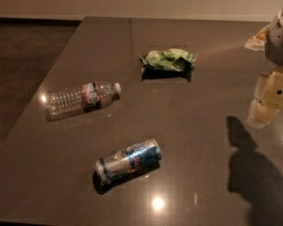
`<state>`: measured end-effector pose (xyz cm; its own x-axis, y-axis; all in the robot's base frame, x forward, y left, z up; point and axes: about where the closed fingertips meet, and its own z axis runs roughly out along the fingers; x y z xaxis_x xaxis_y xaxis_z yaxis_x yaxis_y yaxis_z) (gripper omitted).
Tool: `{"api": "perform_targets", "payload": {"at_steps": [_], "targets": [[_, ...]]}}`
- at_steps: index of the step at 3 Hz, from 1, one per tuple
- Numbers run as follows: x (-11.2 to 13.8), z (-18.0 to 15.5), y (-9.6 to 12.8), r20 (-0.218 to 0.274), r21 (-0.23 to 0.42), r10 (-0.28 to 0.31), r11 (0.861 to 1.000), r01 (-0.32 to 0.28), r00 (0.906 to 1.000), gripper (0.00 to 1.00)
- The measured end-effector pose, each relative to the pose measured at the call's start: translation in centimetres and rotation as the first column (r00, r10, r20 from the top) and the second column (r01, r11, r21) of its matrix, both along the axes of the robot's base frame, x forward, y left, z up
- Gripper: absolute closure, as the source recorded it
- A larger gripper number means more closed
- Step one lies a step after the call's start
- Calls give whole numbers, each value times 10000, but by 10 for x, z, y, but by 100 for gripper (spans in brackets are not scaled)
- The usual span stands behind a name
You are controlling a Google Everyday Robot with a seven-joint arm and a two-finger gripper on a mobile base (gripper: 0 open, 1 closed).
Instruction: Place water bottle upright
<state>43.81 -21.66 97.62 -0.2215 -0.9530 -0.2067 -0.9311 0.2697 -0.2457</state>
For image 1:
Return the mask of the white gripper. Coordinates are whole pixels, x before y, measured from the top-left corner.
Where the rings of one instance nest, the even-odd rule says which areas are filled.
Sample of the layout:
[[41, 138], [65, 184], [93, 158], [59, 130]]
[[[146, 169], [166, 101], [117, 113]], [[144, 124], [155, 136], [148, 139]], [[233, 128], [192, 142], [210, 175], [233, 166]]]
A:
[[[283, 8], [278, 11], [269, 26], [261, 28], [244, 47], [252, 51], [265, 50], [268, 60], [283, 65]], [[268, 125], [282, 108], [283, 67], [278, 67], [271, 73], [262, 73], [258, 77], [246, 123], [261, 129]]]

